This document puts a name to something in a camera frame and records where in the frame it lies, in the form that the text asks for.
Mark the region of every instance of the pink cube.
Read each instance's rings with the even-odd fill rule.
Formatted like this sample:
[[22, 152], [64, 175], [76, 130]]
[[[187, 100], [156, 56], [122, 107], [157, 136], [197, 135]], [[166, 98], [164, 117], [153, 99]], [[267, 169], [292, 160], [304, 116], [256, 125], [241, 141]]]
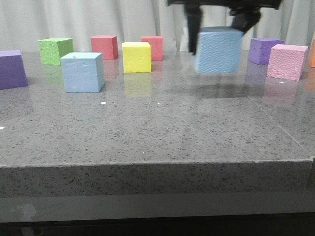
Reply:
[[277, 44], [271, 48], [267, 76], [300, 80], [307, 46]]
[[92, 51], [103, 53], [103, 58], [114, 60], [118, 57], [118, 43], [115, 35], [96, 35], [91, 37]]
[[141, 42], [151, 45], [151, 60], [163, 60], [163, 36], [142, 36]]

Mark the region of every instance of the yellow cube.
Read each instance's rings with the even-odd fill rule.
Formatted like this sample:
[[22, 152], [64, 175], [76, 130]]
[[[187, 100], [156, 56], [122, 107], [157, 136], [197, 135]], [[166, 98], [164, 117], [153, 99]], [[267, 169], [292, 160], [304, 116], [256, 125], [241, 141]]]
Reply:
[[151, 46], [148, 42], [122, 43], [124, 73], [151, 72]]

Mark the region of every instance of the granite table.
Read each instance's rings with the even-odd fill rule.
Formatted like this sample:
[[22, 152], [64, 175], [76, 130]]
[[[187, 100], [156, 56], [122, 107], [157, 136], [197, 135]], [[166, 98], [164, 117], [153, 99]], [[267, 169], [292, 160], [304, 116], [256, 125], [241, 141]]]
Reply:
[[315, 68], [151, 73], [105, 60], [100, 93], [66, 93], [24, 52], [28, 87], [0, 90], [0, 223], [315, 211]]

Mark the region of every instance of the purple cube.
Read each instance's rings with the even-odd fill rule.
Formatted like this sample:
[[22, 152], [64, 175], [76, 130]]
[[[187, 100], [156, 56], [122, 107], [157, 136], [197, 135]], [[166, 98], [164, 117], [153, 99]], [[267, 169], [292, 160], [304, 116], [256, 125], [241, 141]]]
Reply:
[[252, 38], [248, 59], [256, 64], [268, 64], [271, 48], [284, 41], [276, 38]]
[[0, 89], [27, 85], [21, 51], [0, 51]]

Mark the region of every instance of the dark floor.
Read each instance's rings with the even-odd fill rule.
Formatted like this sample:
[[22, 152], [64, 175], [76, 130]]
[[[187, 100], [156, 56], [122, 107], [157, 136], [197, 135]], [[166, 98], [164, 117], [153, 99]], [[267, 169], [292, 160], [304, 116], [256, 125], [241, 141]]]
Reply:
[[[43, 236], [315, 236], [315, 213], [40, 223]], [[0, 236], [19, 236], [3, 228]]]

